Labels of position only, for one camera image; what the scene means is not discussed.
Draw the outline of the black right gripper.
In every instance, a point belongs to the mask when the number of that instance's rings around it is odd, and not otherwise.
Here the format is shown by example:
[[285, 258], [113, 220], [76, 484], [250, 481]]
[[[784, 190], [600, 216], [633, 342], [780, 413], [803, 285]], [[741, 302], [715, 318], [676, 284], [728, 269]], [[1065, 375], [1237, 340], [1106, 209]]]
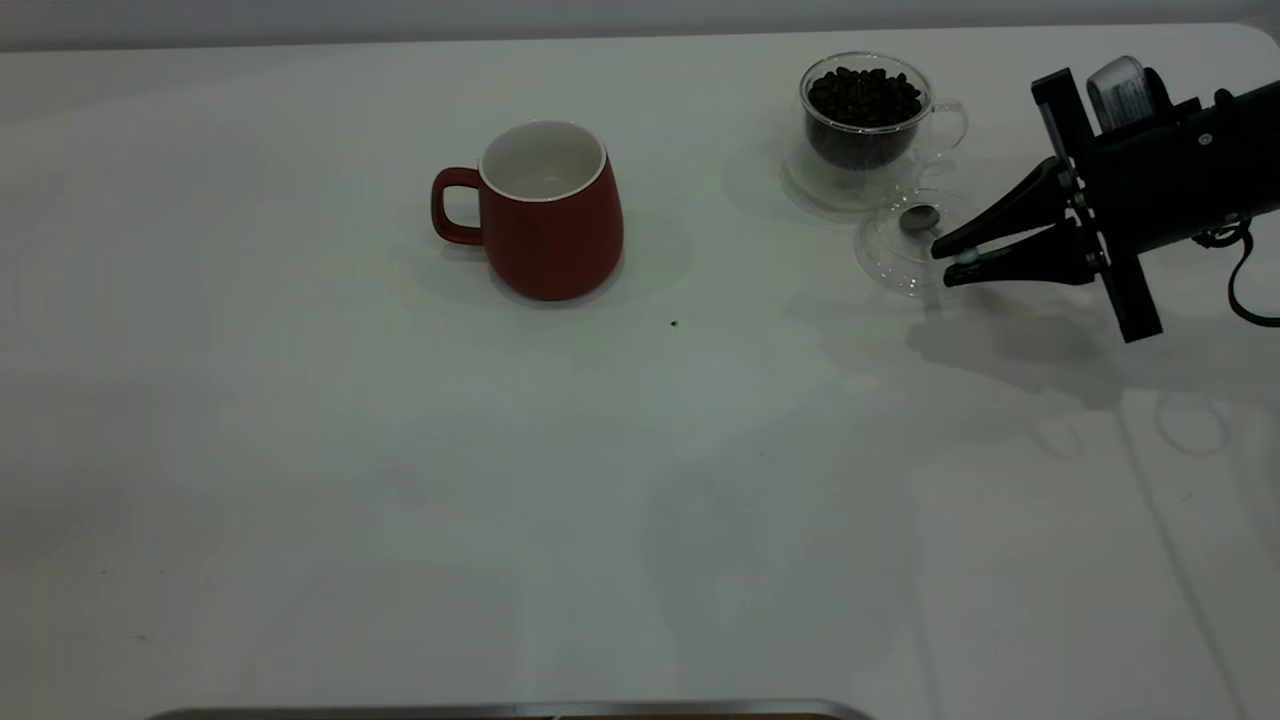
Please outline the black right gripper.
[[1125, 341], [1161, 333], [1140, 256], [1183, 240], [1251, 243], [1251, 220], [1277, 210], [1277, 86], [1220, 90], [1208, 108], [1171, 106], [1103, 135], [1087, 126], [1069, 70], [1036, 81], [1032, 94], [1059, 158], [932, 243], [933, 259], [955, 260], [943, 286], [1100, 277]]

